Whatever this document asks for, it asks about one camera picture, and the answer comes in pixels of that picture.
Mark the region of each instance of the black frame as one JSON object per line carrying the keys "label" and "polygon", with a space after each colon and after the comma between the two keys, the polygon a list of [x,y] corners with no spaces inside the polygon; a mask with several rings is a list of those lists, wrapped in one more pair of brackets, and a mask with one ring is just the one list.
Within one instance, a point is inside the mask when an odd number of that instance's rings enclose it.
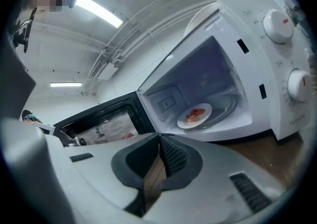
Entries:
{"label": "black frame", "polygon": [[74,135],[100,124],[101,120],[111,119],[124,111],[128,112],[139,134],[155,132],[136,92],[94,106],[58,122],[54,126],[73,138]]}
{"label": "black frame", "polygon": [[[8,22],[8,19],[11,18],[11,10],[16,6],[17,0],[4,0],[3,4],[6,6],[2,9],[3,15],[0,20],[0,29],[4,33],[4,28]],[[298,0],[301,2],[301,6],[306,13],[310,24],[314,29],[317,29],[317,18],[315,17],[315,3],[312,0]],[[0,103],[0,108],[4,108],[5,103]],[[317,155],[316,151],[314,152],[313,159],[308,163],[309,167],[303,172],[303,179],[301,179],[298,188],[296,188],[294,194],[292,193],[291,197],[287,200],[287,204],[281,206],[281,209],[276,209],[276,212],[272,213],[272,216],[269,219],[264,220],[264,222],[270,223],[282,223],[290,220],[292,223],[297,222],[297,219],[300,222],[306,222],[304,219],[315,219],[316,208],[312,204],[311,200],[313,199],[316,193],[316,168],[317,168]],[[4,192],[4,201],[3,205],[3,215],[2,218],[10,218],[12,222],[18,222],[20,220],[30,220],[35,223],[48,223],[48,220],[43,218],[43,215],[40,214],[36,209],[34,209],[29,202],[22,196],[19,188],[16,186],[15,181],[12,177],[11,172],[8,170],[6,163],[0,155],[0,168],[2,174],[2,184],[5,188]]]}

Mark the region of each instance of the vent slot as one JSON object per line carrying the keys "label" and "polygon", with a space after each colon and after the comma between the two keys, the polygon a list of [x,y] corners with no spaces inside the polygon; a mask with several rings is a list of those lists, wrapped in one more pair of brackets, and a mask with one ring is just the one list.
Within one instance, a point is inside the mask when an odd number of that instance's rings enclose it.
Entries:
{"label": "vent slot", "polygon": [[261,96],[262,96],[262,100],[266,98],[266,91],[265,91],[265,87],[264,84],[262,84],[261,86],[259,86],[260,92],[261,92]]}
{"label": "vent slot", "polygon": [[244,54],[249,52],[248,47],[246,46],[246,44],[242,41],[242,39],[237,41],[238,45],[240,46],[240,48],[242,49],[242,51],[244,52]]}
{"label": "vent slot", "polygon": [[231,175],[230,179],[253,213],[261,211],[271,203],[244,173]]}
{"label": "vent slot", "polygon": [[75,156],[71,156],[69,157],[71,159],[72,162],[78,162],[78,161],[83,161],[83,160],[86,160],[86,159],[89,159],[89,158],[92,158],[93,155],[92,154],[89,154],[89,153],[86,153],[86,154],[82,154],[82,155],[75,155]]}
{"label": "vent slot", "polygon": [[99,61],[99,63],[97,64],[96,68],[94,69],[93,73],[91,74],[91,76],[94,78],[97,73],[100,71],[100,69],[102,68],[102,66],[104,65],[105,63],[102,62],[101,60]]}
{"label": "vent slot", "polygon": [[227,61],[227,64],[234,70],[233,63],[231,62],[230,58],[228,57],[227,53],[224,51],[224,49],[219,45],[220,50],[222,51],[222,54]]}

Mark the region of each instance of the person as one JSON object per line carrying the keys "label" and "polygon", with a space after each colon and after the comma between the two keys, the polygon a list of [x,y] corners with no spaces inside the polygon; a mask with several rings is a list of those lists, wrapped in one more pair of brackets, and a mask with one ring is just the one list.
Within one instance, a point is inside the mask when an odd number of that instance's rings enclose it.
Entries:
{"label": "person", "polygon": [[28,110],[24,110],[22,112],[22,120],[23,120],[23,122],[27,122],[27,123],[34,123],[34,122],[42,123],[41,120],[36,118],[36,115],[34,113],[32,113]]}
{"label": "person", "polygon": [[297,0],[284,0],[284,2],[286,13],[289,15],[294,25],[297,26],[297,24],[300,24],[308,34],[313,52],[315,54],[314,57],[317,62],[317,39],[313,28],[307,20],[305,13],[301,9],[300,4]]}

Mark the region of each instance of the ceiling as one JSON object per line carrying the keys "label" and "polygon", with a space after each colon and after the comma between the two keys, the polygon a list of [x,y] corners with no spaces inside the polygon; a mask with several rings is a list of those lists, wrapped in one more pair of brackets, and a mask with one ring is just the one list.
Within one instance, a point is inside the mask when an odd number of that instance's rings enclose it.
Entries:
{"label": "ceiling", "polygon": [[[29,50],[17,52],[37,86],[31,98],[86,95],[89,76],[99,59],[112,61],[117,51],[131,48],[135,40],[146,39],[149,30],[169,24],[189,9],[198,10],[212,0],[93,0],[119,17],[116,29],[94,14],[75,6],[62,12],[37,14],[32,26]],[[83,82],[80,89],[51,89],[50,82]]]}

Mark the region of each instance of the open microwave door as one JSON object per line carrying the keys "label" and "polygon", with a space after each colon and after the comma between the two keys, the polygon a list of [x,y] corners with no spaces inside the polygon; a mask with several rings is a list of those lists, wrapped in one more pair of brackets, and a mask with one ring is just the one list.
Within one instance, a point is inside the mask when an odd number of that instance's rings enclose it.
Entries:
{"label": "open microwave door", "polygon": [[80,145],[109,143],[155,132],[135,92],[94,106],[54,126],[64,145],[69,140]]}
{"label": "open microwave door", "polygon": [[[268,130],[265,105],[260,103],[266,98],[265,90],[259,91],[263,80],[248,52],[220,11],[203,21],[137,91],[155,130],[201,141]],[[191,107],[199,104],[212,107],[208,119],[198,126],[181,128],[178,120],[187,122]]]}

